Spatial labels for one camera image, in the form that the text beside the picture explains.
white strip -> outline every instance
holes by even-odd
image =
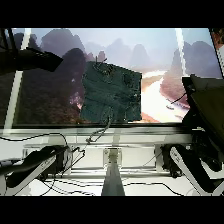
[[[180,52],[180,60],[181,60],[181,64],[182,64],[183,74],[184,74],[184,76],[187,76],[186,66],[185,66],[186,62],[185,62],[185,59],[184,59],[184,52],[183,52],[184,37],[183,37],[182,29],[181,28],[175,28],[175,31],[176,31],[178,48],[179,48],[179,52]]]
[[[31,28],[25,28],[21,50],[24,50],[26,49],[26,47],[28,47],[30,35],[31,35]],[[14,119],[14,114],[16,110],[16,104],[17,104],[17,99],[19,94],[20,83],[22,80],[22,74],[23,74],[23,71],[16,71],[15,73],[12,92],[11,92],[7,115],[5,119],[3,135],[9,135],[13,125],[13,119]]]

sky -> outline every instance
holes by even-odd
[[[53,28],[31,28],[36,34],[38,44],[41,38]],[[17,28],[14,32],[23,32]],[[71,32],[79,35],[83,44],[94,42],[107,47],[116,39],[121,38],[129,47],[143,44],[146,49],[171,48],[177,49],[175,28],[70,28]],[[182,28],[184,40],[189,44],[204,41],[213,46],[208,28]]]

river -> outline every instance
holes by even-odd
[[[166,71],[155,71],[143,74],[143,78],[148,78],[157,75],[163,75]],[[149,115],[161,123],[166,122],[181,122],[182,118],[188,112],[187,109],[177,104],[170,104],[170,102],[160,93],[160,84],[163,78],[154,82],[145,89],[141,94],[142,112]]]

mountain landscape print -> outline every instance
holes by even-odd
[[[141,113],[136,123],[181,122],[189,110],[181,78],[222,78],[207,28],[32,28],[29,47],[64,60],[55,72],[23,72],[14,125],[73,125],[84,100],[82,76],[88,61],[106,62],[142,73]],[[24,30],[15,29],[17,48]],[[4,124],[14,74],[0,77],[0,123]]]

monitor screen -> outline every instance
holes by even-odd
[[[18,48],[26,29],[13,29]],[[0,124],[3,126],[12,102],[16,104],[11,118],[14,127],[90,124],[80,117],[85,95],[82,77],[90,61],[106,59],[108,64],[142,74],[141,120],[132,123],[180,123],[189,110],[186,95],[171,103],[185,93],[181,78],[190,74],[222,78],[207,28],[29,30],[28,47],[52,52],[64,60],[55,72],[24,71],[14,101],[11,92],[15,73],[0,76]]]

